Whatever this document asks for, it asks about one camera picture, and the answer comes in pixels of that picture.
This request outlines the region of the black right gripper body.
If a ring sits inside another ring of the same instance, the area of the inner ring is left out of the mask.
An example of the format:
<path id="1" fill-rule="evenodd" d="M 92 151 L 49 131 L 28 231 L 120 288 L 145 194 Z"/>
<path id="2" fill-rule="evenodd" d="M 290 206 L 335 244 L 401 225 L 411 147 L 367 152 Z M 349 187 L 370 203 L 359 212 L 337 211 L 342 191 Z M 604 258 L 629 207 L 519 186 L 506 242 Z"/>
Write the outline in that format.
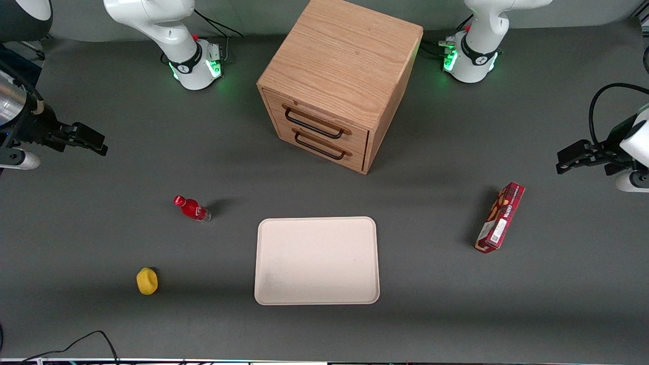
<path id="1" fill-rule="evenodd" d="M 63 126 L 65 124 L 57 120 L 53 109 L 42 102 L 8 104 L 8 148 L 35 143 L 62 153 L 66 145 L 57 138 Z"/>

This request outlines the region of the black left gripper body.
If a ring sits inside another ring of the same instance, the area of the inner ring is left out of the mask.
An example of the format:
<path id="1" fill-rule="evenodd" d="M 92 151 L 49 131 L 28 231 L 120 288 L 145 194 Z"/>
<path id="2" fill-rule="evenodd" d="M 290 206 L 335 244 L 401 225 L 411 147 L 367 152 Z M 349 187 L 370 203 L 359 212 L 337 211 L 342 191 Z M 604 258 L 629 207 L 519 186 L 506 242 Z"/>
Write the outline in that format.
<path id="1" fill-rule="evenodd" d="M 639 162 L 625 152 L 620 143 L 628 135 L 633 127 L 637 114 L 626 118 L 615 126 L 608 134 L 607 139 L 599 141 L 594 131 L 593 115 L 590 115 L 590 134 L 596 146 L 596 157 L 598 161 L 605 164 L 604 171 L 607 176 L 613 176 L 622 171 L 635 171 L 639 169 Z"/>

